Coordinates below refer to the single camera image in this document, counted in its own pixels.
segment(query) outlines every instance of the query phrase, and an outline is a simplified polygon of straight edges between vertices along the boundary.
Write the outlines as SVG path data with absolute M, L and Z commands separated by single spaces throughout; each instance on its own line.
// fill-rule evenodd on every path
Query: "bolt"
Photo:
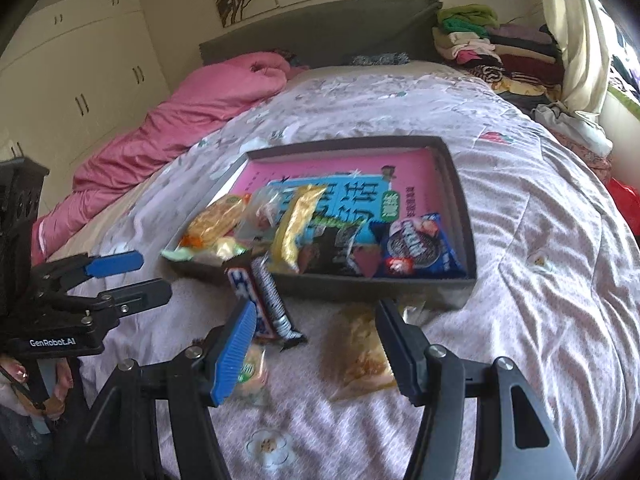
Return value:
M 431 345 L 429 347 L 429 354 L 431 354 L 435 358 L 442 359 L 445 355 L 447 355 L 447 349 L 442 345 Z
M 133 359 L 129 359 L 127 357 L 123 362 L 118 363 L 118 368 L 123 372 L 128 372 L 134 367 L 135 364 L 136 362 Z
M 504 370 L 513 370 L 514 364 L 508 357 L 498 357 L 498 366 Z
M 202 348 L 199 346 L 190 346 L 184 351 L 184 355 L 187 356 L 187 359 L 197 359 L 202 355 Z

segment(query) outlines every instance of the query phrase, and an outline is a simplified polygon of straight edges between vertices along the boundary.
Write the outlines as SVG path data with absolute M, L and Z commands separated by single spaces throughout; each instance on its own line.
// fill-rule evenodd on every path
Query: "headboard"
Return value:
M 200 44 L 205 65 L 239 54 L 280 48 L 311 68 L 357 55 L 406 52 L 442 61 L 433 45 L 440 0 L 340 0 L 306 6 L 244 25 Z

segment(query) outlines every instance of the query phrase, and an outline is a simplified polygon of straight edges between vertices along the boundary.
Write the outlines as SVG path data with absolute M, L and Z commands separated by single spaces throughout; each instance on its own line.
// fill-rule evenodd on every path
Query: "white quilt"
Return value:
M 578 476 L 599 476 L 639 417 L 640 253 L 631 232 L 590 170 L 480 80 L 429 64 L 385 71 L 303 75 L 169 165 L 113 225 L 94 253 L 136 249 L 145 267 L 87 282 L 76 293 L 165 276 L 174 297 L 124 319 L 103 354 L 83 359 L 88 397 L 118 361 L 168 360 L 224 321 L 234 304 L 228 288 L 178 278 L 158 254 L 239 153 L 334 137 L 441 136 L 465 191 L 478 284 L 463 310 L 425 313 L 424 331 L 461 358 L 513 358 L 543 399 Z M 486 132 L 501 136 L 480 138 Z M 211 412 L 232 477 L 401 479 L 421 410 L 395 389 L 330 403 L 335 385 L 327 370 L 344 349 L 335 331 L 341 306 L 287 303 L 310 343 L 268 356 L 271 404 L 230 402 Z M 465 413 L 460 479 L 470 475 L 474 413 L 471 406 Z M 158 419 L 163 464 L 177 476 L 166 405 Z M 263 429 L 286 441 L 276 460 L 284 463 L 270 469 L 247 452 Z

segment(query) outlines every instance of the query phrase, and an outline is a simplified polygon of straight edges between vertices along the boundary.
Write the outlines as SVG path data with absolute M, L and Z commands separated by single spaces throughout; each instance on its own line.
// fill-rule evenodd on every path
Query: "beige curtain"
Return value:
M 610 55 L 596 0 L 542 0 L 546 24 L 562 50 L 562 102 L 571 112 L 599 114 Z

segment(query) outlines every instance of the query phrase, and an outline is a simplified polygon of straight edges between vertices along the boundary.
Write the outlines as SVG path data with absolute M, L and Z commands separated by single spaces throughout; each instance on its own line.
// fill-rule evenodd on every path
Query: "pink cloth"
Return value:
M 299 72 L 279 54 L 256 52 L 191 73 L 142 126 L 78 168 L 71 195 L 33 226 L 32 264 L 42 263 L 91 218 L 203 137 L 278 94 Z
M 471 61 L 472 59 L 480 59 L 478 53 L 474 50 L 461 50 L 456 56 L 456 63 L 459 65 L 464 65 L 467 61 Z
M 518 25 L 517 23 L 505 23 L 500 27 L 487 27 L 486 31 L 492 36 L 529 40 L 543 45 L 550 45 L 553 42 L 551 36 L 546 32 L 540 32 L 533 27 Z

